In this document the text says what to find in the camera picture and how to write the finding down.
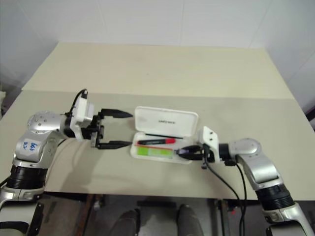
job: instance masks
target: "green object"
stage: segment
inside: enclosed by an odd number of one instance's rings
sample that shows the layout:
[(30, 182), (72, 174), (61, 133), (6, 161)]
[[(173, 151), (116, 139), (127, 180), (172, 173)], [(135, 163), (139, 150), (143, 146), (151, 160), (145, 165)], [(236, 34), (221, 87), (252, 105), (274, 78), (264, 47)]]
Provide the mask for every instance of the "green object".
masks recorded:
[(173, 150), (161, 149), (161, 148), (150, 148), (150, 147), (138, 147), (138, 155), (142, 156), (156, 156), (165, 157), (172, 159)]

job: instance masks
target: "case lid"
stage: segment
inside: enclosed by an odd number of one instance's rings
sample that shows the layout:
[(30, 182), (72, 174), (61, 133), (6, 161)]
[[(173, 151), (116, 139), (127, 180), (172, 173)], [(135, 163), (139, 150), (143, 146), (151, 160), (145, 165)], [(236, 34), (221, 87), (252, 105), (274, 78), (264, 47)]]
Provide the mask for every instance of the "case lid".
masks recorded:
[(189, 137), (195, 133), (198, 114), (154, 107), (136, 107), (135, 126), (138, 131), (173, 137)]

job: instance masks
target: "white sticker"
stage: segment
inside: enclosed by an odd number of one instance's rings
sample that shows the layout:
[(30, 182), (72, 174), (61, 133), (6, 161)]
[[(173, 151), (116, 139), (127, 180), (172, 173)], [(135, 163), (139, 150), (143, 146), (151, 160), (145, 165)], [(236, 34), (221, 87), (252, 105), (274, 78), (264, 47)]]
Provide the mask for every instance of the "white sticker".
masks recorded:
[(32, 155), (36, 153), (38, 148), (38, 141), (32, 139), (24, 139), (21, 148), (21, 154), (24, 154), (26, 156)]

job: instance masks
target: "floor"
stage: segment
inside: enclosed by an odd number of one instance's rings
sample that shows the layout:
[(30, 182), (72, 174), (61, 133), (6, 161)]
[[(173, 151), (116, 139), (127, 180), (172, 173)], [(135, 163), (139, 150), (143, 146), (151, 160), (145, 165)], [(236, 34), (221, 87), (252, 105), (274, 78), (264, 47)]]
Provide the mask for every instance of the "floor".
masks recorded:
[[(44, 195), (40, 202), (45, 205), (40, 236), (75, 235), (84, 203), (49, 195)], [(141, 210), (139, 236), (176, 236), (176, 213), (181, 204), (193, 208), (205, 236), (221, 236), (214, 200), (122, 195), (106, 195), (104, 206), (98, 210), (92, 209), (84, 236), (107, 236), (119, 216), (133, 208)], [(315, 202), (299, 204), (314, 229)], [(239, 219), (239, 209), (228, 213), (230, 236), (238, 236)], [(260, 205), (249, 206), (246, 213), (246, 235), (265, 236), (267, 227)]]

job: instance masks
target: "white wall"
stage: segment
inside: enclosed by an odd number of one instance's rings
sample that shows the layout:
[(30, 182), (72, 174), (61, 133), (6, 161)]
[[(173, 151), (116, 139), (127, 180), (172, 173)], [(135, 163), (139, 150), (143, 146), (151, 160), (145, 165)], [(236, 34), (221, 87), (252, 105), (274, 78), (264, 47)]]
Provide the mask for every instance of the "white wall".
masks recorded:
[(303, 110), (315, 105), (314, 0), (1, 0), (12, 97), (58, 41), (265, 47)]

